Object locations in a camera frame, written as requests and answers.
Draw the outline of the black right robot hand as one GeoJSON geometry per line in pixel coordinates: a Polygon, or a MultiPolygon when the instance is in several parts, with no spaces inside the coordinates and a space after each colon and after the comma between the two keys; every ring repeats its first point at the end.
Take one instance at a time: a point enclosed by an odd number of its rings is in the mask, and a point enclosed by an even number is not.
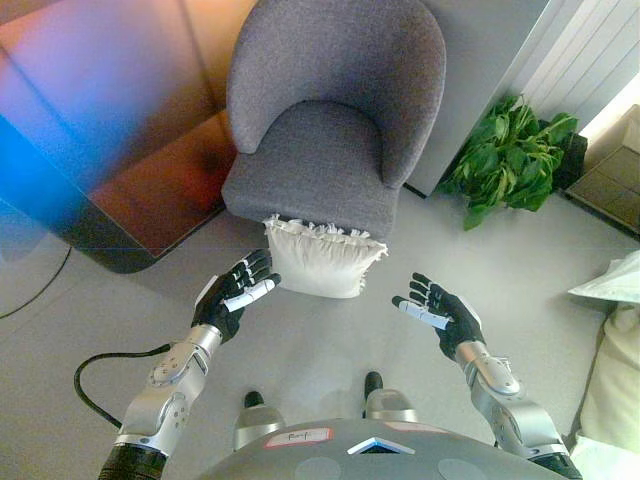
{"type": "Polygon", "coordinates": [[[394,296],[392,304],[434,327],[442,353],[456,360],[457,347],[465,342],[486,344],[479,316],[460,297],[421,273],[414,272],[409,282],[409,299],[394,296]]]}

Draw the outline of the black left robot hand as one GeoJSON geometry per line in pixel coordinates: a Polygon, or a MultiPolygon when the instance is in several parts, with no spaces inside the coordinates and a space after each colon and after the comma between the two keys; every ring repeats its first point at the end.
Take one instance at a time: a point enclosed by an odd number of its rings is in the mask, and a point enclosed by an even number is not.
{"type": "Polygon", "coordinates": [[[226,273],[214,275],[199,293],[191,326],[209,325],[221,334],[221,343],[231,340],[250,304],[270,293],[281,281],[271,271],[268,249],[257,249],[237,261],[226,273]]]}

